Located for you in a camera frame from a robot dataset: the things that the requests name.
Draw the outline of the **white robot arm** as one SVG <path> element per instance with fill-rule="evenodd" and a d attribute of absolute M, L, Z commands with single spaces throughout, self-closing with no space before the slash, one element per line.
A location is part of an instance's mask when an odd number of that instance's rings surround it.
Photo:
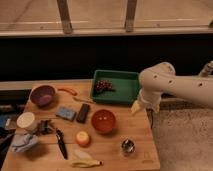
<path fill-rule="evenodd" d="M 138 79 L 142 88 L 132 104 L 132 114 L 146 109 L 158 113 L 163 93 L 213 109 L 213 60 L 197 76 L 177 76 L 172 64 L 161 62 L 144 69 Z"/>

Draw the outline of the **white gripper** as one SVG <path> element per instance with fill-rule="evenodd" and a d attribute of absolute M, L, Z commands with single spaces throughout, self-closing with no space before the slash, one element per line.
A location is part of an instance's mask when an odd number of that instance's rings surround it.
<path fill-rule="evenodd" d="M 142 109 L 152 109 L 155 113 L 160 111 L 161 95 L 159 93 L 141 89 L 138 94 L 138 101 L 131 107 L 131 114 L 135 115 Z"/>

